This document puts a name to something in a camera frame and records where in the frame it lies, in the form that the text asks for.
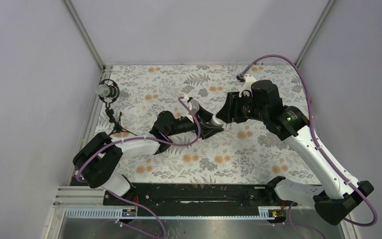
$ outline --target metal floor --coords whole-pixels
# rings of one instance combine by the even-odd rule
[[[324,222],[314,210],[292,210],[294,222],[317,227],[326,238],[344,238],[340,226]],[[270,226],[266,221],[256,220],[162,220],[168,239],[293,239],[298,235],[291,226]],[[162,235],[156,220],[134,220],[131,225],[149,233]],[[306,239],[321,239],[316,231],[296,226]],[[65,218],[60,239],[148,239],[149,237],[132,229],[114,224],[108,219]]]

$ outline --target gray leaf print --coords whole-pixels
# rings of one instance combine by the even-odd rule
[[[258,144],[264,145],[267,148],[276,147],[279,150],[288,148],[288,146],[284,142],[280,141],[280,139],[276,135],[270,132],[267,132],[266,135],[258,136]]]
[[[301,80],[299,79],[298,76],[293,76],[290,82],[294,84],[301,84]]]
[[[205,70],[205,71],[210,69],[209,66],[196,66],[196,68],[199,69],[199,70]]]
[[[214,164],[208,160],[208,158],[202,158],[200,161],[200,168],[203,170],[213,171],[217,169],[217,164]]]
[[[292,89],[291,89],[293,92],[301,92],[302,90],[302,86],[301,85],[295,85],[295,86],[292,86]]]
[[[184,81],[184,84],[198,86],[199,84],[203,85],[204,82],[208,82],[209,80],[210,78],[205,73],[203,75],[197,73],[197,75],[191,74],[188,76],[188,78]]]
[[[184,92],[184,93],[186,93],[186,94],[188,94],[188,93],[191,92],[192,90],[194,90],[194,87],[188,85],[188,86],[183,87],[181,91]]]
[[[219,111],[225,103],[226,93],[241,89],[242,83],[235,76],[245,67],[113,66],[110,78],[129,97],[119,98],[112,106],[116,112],[123,112],[122,125],[128,130],[137,134],[147,133],[161,111],[171,111],[175,118],[187,114],[177,100],[181,95],[196,97],[212,113]],[[277,84],[283,101],[306,113],[301,82],[291,66],[257,65],[251,70],[251,74],[256,79],[271,80]],[[113,124],[108,122],[102,107],[94,133],[109,133],[112,127]],[[130,135],[121,133],[116,137],[118,136]],[[189,132],[171,136],[171,139],[173,142],[186,143],[194,137],[195,133]],[[214,158],[218,155],[223,160],[215,162]],[[205,141],[199,140],[189,147],[172,146],[157,155],[122,158],[116,171],[135,182],[144,183],[263,184],[277,175],[273,171],[274,166],[283,176],[294,182],[319,183],[296,152],[268,133],[262,123],[253,120],[227,124],[224,132]]]
[[[208,91],[206,88],[202,88],[198,91],[198,95],[201,97],[207,97],[208,96]]]

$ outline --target floral pattern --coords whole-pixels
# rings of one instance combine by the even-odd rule
[[[178,103],[188,95],[215,113],[223,106],[227,92],[239,91],[235,76],[244,70],[238,65],[114,66],[111,79],[123,91],[112,108],[122,112],[122,125],[136,134],[147,133],[161,111],[175,117],[187,111]],[[279,87],[285,105],[307,106],[299,77],[286,64],[254,66],[256,79],[271,80]],[[95,133],[110,132],[112,125],[101,110]],[[118,133],[114,137],[128,137]],[[174,142],[193,140],[195,133],[172,136]],[[121,159],[118,172],[132,182],[242,183],[263,184],[281,175],[295,182],[318,184],[318,180],[298,154],[254,120],[228,124],[225,131],[189,147],[171,146],[158,155]]]

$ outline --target metal frame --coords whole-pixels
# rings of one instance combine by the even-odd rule
[[[333,5],[335,4],[336,0],[329,0],[326,3],[326,6],[323,9],[323,12],[321,13],[320,17],[318,18],[313,30],[310,33],[310,36],[307,39],[307,42],[305,43],[304,47],[302,48],[298,58],[295,61],[295,65],[299,67],[304,60],[307,51],[311,47],[315,37],[317,36],[317,33],[320,31],[321,27],[323,26],[324,21],[326,20],[327,16],[329,15],[330,10],[333,8]]]
[[[93,45],[92,40],[90,39],[89,34],[87,33],[86,29],[84,28],[83,23],[81,22],[80,17],[78,16],[77,11],[75,10],[75,7],[71,0],[62,0],[64,3],[65,7],[67,8],[67,11],[69,15],[71,16],[72,20],[74,21],[78,31],[81,34],[81,37],[84,40],[84,43],[86,44],[87,48],[89,49],[90,53],[93,56],[93,59],[95,60],[97,66],[100,68],[100,70],[104,70],[105,64],[102,61],[100,55],[97,52],[96,47]]]
[[[95,60],[98,67],[102,70],[102,74],[101,74],[101,78],[99,79],[99,82],[103,79],[110,79],[113,66],[106,66],[104,62],[102,61],[80,17],[78,16],[78,13],[76,9],[74,8],[74,5],[71,2],[71,0],[62,0],[62,2],[64,3],[68,13],[73,19],[73,22],[75,23],[79,33],[81,34],[85,45],[87,46],[90,53],[92,54],[93,59]],[[335,2],[336,0],[329,0],[327,2],[325,8],[323,9],[323,12],[321,13],[319,19],[317,20],[317,23],[315,24],[311,34],[309,35],[307,42],[305,43],[304,47],[302,48],[295,62],[297,67],[299,67],[301,63],[303,62],[307,54],[307,51],[311,47],[319,30],[323,26],[323,23]],[[102,106],[102,102],[98,99],[97,95],[94,95],[89,112],[88,112],[87,122],[83,128],[83,133],[81,136],[81,140],[80,140],[80,144],[79,144],[77,152],[81,148],[83,148],[87,144],[87,142],[89,142],[89,140],[93,137],[101,106]],[[45,231],[45,238],[47,239],[58,238],[61,227],[62,227],[63,219],[68,214],[72,215],[72,212],[81,211],[81,210],[91,211],[90,209],[93,209],[92,211],[96,211],[96,212],[108,211],[108,209],[112,209],[116,211],[122,208],[130,208],[129,206],[122,206],[122,207],[103,206],[102,202],[104,198],[104,190],[101,188],[91,189],[87,186],[69,186],[72,179],[72,174],[74,172],[75,172],[75,169],[74,167],[72,167],[70,171],[69,179],[67,181],[68,186],[61,186],[58,189],[54,206],[52,207],[50,221],[48,222],[46,226],[47,230]],[[303,209],[305,207],[304,206],[295,207],[295,209],[298,209],[298,208]],[[260,210],[262,211],[267,209],[279,209],[279,207],[262,207]],[[352,213],[350,213],[348,217],[349,219],[352,219],[353,218]],[[219,217],[213,217],[213,218],[210,217],[208,219],[219,219]],[[238,218],[225,217],[225,219],[238,219]],[[258,219],[258,218],[250,217],[250,218],[240,218],[240,219],[247,220],[247,219]],[[342,227],[345,238],[351,238],[351,239],[361,238],[357,227],[354,226],[353,224],[343,221],[340,224],[340,226]]]
[[[102,74],[99,78],[99,81],[96,82],[96,85],[104,79],[109,79],[110,75],[112,74],[112,69],[113,69],[113,66],[105,67],[105,70],[102,71]],[[94,136],[94,132],[97,126],[97,120],[100,115],[100,109],[102,104],[103,102],[99,100],[98,96],[96,94],[93,94],[93,99],[90,104],[89,112],[87,114],[87,121],[83,127],[83,133],[80,138],[80,143],[78,145],[77,152],[79,152]],[[66,183],[67,186],[70,185],[72,180],[72,175],[74,174],[74,172],[75,172],[74,165],[71,165],[71,169],[67,177],[67,183]]]

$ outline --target table surface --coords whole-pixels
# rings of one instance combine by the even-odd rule
[[[122,125],[138,135],[147,133],[161,111],[175,117],[187,111],[178,103],[188,95],[215,113],[223,106],[227,92],[239,91],[235,76],[240,65],[114,66],[111,79],[126,92],[112,108],[122,111]],[[254,66],[256,79],[271,80],[279,87],[285,105],[307,114],[299,77],[288,64]],[[104,107],[95,133],[111,132]],[[128,137],[118,133],[115,137]],[[174,142],[193,140],[195,133],[172,136]],[[263,123],[249,120],[228,124],[225,131],[189,147],[170,147],[158,155],[121,159],[118,172],[132,182],[264,184],[278,175],[292,181],[319,184],[318,179],[296,152],[269,133]]]

